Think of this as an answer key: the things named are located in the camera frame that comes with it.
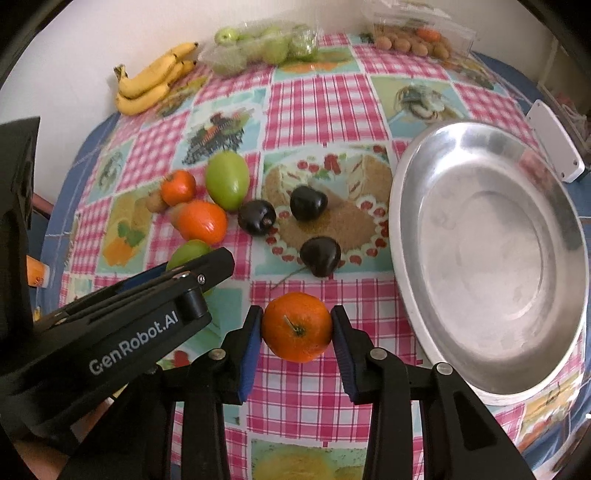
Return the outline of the clear box of brown fruits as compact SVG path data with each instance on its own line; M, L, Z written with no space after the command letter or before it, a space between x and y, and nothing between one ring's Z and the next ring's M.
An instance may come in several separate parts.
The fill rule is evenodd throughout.
M438 7L417 1L363 1L370 38L383 51L449 60L466 57L476 31Z

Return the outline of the small brown kiwi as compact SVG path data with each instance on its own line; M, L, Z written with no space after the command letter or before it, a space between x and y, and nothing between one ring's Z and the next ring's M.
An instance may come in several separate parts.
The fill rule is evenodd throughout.
M147 195L145 207L149 212L155 214L163 213L169 208L159 190L154 190Z

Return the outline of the large orange tangerine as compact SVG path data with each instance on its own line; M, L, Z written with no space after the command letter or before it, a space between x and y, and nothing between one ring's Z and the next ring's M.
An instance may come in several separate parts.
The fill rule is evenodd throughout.
M181 237L200 240L209 246L219 244L228 231L228 216L218 205L192 200L170 207L168 219Z

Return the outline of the small orange tangerine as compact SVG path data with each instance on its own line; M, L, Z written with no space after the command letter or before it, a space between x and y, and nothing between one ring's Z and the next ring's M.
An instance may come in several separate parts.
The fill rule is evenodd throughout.
M161 198L169 207L189 202L196 194L197 181L185 170L169 173L160 183Z

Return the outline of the orange cup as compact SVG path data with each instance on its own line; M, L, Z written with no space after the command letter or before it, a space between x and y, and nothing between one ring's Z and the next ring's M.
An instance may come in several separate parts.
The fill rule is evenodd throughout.
M27 255L26 274L29 287L46 288L50 280L51 269L40 260Z

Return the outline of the blue tablecloth underneath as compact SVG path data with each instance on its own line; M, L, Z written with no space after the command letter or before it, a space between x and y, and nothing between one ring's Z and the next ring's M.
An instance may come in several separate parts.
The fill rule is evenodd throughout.
M473 60L438 61L365 45L324 48L313 63L259 67L235 78L194 71L202 84L136 117L112 116L88 137L55 205L42 258L52 269L37 296L51 311L95 289L165 262L182 239L149 212L147 195L184 169L204 176L209 157L235 151L249 165L249 196L276 209L276 224L252 237L231 221L224 245L235 274L211 293L211 327L164 359L184 365L221 343L250 304L303 291L349 318L401 359L424 360L394 280L387 199L391 171L430 123L475 118L534 136L514 97ZM307 185L328 196L317 220L291 214L290 194ZM300 249L317 236L342 248L331 277L301 267Z

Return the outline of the dark cherry left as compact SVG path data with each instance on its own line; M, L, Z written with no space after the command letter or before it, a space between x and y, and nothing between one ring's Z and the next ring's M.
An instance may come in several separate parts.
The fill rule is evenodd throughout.
M276 210L269 201L250 200L238 209L238 225L249 235L266 235L273 228L274 222L276 222Z

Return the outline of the dark cherry with stem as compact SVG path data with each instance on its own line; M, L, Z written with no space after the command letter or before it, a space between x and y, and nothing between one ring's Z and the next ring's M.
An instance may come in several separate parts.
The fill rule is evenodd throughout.
M328 278L339 267L342 248L335 239L328 236L317 236L304 242L300 249L301 267L291 272L270 288L274 290L287 279L298 273L308 271L318 278Z

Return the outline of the dark cherry middle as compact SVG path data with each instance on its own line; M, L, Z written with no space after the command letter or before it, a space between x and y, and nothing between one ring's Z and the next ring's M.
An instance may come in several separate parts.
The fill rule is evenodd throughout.
M290 194L290 211L297 221L317 220L328 207L328 196L307 185L297 186Z

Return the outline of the pink checkered tablecloth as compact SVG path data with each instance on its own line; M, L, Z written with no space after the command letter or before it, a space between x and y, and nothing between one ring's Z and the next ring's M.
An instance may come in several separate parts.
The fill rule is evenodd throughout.
M175 170L204 180L211 156L242 155L249 197L276 210L270 233L252 237L228 216L223 245L231 279L211 293L211 326L166 355L181 366L221 343L249 304L291 291L345 307L351 321L406 362L426 365L394 278L389 197L411 140L444 120L481 120L536 147L510 93L477 82L473 60L384 53L361 37L329 35L313 63L256 67L221 78L197 67L192 90L138 116L112 116L87 138L66 178L52 228L59 262L39 305L51 310L164 262L182 239L147 196ZM497 169L465 161L436 168L430 195L403 216L419 230L411 251L444 314L444 355L495 385L531 383L552 348L532 354L549 330L541 309L564 289L540 210ZM534 323L523 326L527 314Z

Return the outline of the yellow banana bunch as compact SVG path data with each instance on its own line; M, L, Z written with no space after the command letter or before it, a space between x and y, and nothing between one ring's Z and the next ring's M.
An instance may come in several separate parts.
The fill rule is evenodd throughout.
M114 104L125 116L135 116L163 100L178 80L189 74L197 61L189 59L197 42L185 42L169 49L141 72L130 77L123 64L113 68L117 81Z

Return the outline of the large silver metal bowl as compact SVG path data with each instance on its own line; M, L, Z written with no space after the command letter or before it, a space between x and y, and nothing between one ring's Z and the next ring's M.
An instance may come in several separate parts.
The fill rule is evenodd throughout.
M587 247L545 158L513 134L450 121L401 156L390 196L394 275L415 335L488 405L544 389L586 327Z

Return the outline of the plastic bag of green plums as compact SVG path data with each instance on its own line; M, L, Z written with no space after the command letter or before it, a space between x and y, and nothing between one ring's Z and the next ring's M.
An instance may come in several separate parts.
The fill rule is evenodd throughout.
M309 61L318 52L318 29L287 20L243 22L218 29L198 60L221 77L235 77L252 66L276 67Z

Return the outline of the white rectangular device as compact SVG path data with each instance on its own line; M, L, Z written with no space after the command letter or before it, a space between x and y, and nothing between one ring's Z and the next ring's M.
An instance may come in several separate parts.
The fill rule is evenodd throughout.
M585 171L584 162L553 110L538 99L532 104L526 119L561 181L573 183L579 179Z

